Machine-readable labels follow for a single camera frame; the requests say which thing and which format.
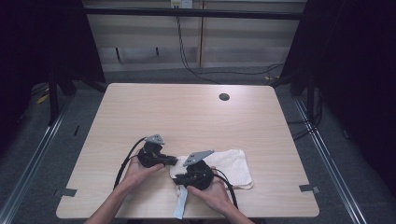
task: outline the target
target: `gray floor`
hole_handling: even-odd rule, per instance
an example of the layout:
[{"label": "gray floor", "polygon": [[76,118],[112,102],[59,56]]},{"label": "gray floor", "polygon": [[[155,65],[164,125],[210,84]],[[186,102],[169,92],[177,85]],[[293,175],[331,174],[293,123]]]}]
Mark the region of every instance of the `gray floor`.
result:
[{"label": "gray floor", "polygon": [[[257,73],[265,67],[207,68],[205,71],[232,71]],[[278,75],[280,70],[270,73]],[[208,74],[200,75],[221,84],[265,85],[268,74]],[[107,82],[149,82],[149,83],[203,83],[210,81],[198,78],[186,69],[157,71],[114,72],[106,74]],[[82,223],[83,220],[61,220],[56,217],[60,198],[53,196],[56,189],[66,186],[77,161],[78,154],[91,127],[103,94],[77,83],[78,92],[64,114],[64,120],[56,133],[49,150],[41,162],[12,223]],[[286,120],[300,120],[289,86],[276,88]],[[32,157],[41,136],[47,129],[49,102],[41,105],[32,99],[29,109],[20,124],[20,132],[7,155],[0,159],[0,205],[15,187],[19,176]],[[318,127],[332,158],[345,178],[351,193],[360,205],[367,223],[396,223],[396,201],[390,196],[378,175],[367,165],[353,140],[346,139],[343,127],[332,112],[324,105],[322,122]],[[291,124],[291,134],[304,130],[303,124]],[[266,223],[353,223],[328,171],[309,135],[295,141],[308,179],[313,186],[320,187],[316,194],[320,214],[313,218],[266,218]]]}]

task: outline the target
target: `light wood surface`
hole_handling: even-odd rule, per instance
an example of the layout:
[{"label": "light wood surface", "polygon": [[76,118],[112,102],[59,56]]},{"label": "light wood surface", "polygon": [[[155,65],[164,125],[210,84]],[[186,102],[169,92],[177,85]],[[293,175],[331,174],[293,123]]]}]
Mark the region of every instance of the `light wood surface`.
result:
[{"label": "light wood surface", "polygon": [[[221,101],[221,93],[230,100]],[[318,214],[313,193],[300,192],[299,186],[309,183],[271,87],[111,84],[67,184],[78,191],[62,197],[57,216],[89,217],[111,192],[134,143],[155,133],[165,141],[162,153],[172,156],[243,149],[254,186],[235,194],[248,217]],[[125,200],[117,217],[172,218],[176,204],[176,186],[166,167]],[[221,215],[189,195],[184,217]]]}]

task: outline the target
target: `white cloth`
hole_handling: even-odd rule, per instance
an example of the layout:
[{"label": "white cloth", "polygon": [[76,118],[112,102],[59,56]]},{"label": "white cloth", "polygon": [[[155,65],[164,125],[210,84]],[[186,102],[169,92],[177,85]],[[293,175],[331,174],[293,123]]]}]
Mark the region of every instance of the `white cloth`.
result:
[{"label": "white cloth", "polygon": [[[188,156],[177,157],[178,161],[175,166],[170,167],[170,176],[175,178],[176,175],[186,174],[186,168],[183,167],[184,161]],[[209,166],[215,166],[222,171],[233,185],[233,189],[251,189],[253,181],[248,169],[245,152],[241,149],[230,149],[222,152],[214,152],[204,158]]]}]

